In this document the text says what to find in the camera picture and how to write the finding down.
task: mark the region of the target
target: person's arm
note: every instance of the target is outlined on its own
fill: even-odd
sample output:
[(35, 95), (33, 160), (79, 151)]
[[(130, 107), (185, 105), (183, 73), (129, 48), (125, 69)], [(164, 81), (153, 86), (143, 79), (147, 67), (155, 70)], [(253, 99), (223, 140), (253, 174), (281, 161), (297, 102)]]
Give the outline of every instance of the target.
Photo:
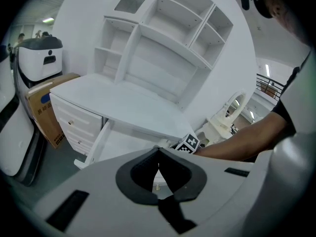
[(284, 118), (271, 112), (259, 122), (241, 129), (228, 140), (199, 149), (195, 155), (226, 160), (245, 160), (266, 150), (286, 125)]

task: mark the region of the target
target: white wall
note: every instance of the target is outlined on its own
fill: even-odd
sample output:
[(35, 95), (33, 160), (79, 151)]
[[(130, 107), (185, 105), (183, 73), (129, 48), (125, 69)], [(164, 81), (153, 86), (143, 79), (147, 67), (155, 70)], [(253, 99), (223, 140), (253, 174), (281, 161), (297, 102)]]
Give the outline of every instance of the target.
[(257, 66), (259, 74), (263, 76), (267, 75), (266, 64), (269, 65), (270, 78), (285, 85), (291, 74), (293, 73), (293, 67), (282, 64), (280, 62), (257, 58)]
[[(63, 72), (87, 73), (95, 35), (112, 0), (64, 0), (54, 23), (53, 36), (63, 42)], [(257, 73), (252, 38), (236, 0), (213, 0), (234, 24), (221, 57), (196, 98), (184, 111), (193, 129), (217, 113), (237, 91), (255, 89)]]
[(38, 32), (38, 30), (41, 30), (41, 34), (43, 32), (48, 32), (49, 34), (52, 34), (53, 28), (48, 24), (35, 24), (34, 29), (33, 29), (32, 38), (36, 37), (35, 34)]

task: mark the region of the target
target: cardboard box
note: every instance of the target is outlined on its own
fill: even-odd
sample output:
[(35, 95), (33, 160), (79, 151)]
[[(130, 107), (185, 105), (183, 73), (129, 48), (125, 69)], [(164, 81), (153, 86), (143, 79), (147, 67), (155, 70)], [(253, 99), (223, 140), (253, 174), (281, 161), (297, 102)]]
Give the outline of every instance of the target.
[(51, 105), (49, 97), (50, 89), (78, 77), (80, 76), (75, 73), (55, 77), (30, 88), (26, 94), (26, 99), (36, 125), (54, 148), (60, 145), (65, 135)]

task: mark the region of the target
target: white desk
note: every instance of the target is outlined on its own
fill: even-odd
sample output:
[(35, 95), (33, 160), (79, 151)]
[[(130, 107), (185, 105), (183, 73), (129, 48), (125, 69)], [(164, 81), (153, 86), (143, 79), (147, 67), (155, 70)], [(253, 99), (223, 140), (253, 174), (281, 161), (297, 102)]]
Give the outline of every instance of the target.
[(100, 74), (71, 80), (51, 92), (85, 110), (160, 138), (178, 141), (193, 132), (175, 104), (115, 85)]

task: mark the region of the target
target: person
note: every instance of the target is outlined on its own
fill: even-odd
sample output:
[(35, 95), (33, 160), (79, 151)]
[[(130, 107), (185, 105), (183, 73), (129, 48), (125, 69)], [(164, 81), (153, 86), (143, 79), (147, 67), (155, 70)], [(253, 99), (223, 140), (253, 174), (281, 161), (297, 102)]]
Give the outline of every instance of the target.
[(24, 39), (24, 33), (19, 34), (18, 41), (14, 43), (13, 48), (15, 48), (18, 44), (20, 44)]
[(49, 33), (48, 32), (43, 32), (42, 35), (41, 35), (42, 38), (45, 38), (45, 37), (49, 37)]
[(36, 38), (36, 39), (39, 39), (39, 38), (40, 38), (40, 33), (41, 33), (41, 30), (38, 30), (38, 32), (35, 34), (35, 38)]
[[(289, 5), (295, 2), (295, 10)], [(303, 28), (305, 18), (298, 18), (296, 12), (306, 12), (311, 9), (304, 2), (296, 0), (254, 0), (254, 4), (259, 13), (266, 18), (274, 18), (280, 25), (293, 34), (302, 43), (312, 46), (308, 38), (308, 30)], [(282, 93), (288, 88), (296, 75), (300, 72), (300, 67), (293, 70), (293, 74), (288, 79)], [(228, 140), (214, 144), (195, 152), (198, 156), (219, 158), (226, 160), (246, 160), (256, 157), (260, 152), (272, 149), (282, 139), (294, 135), (294, 125), (281, 101), (262, 120), (251, 126), (241, 129)]]

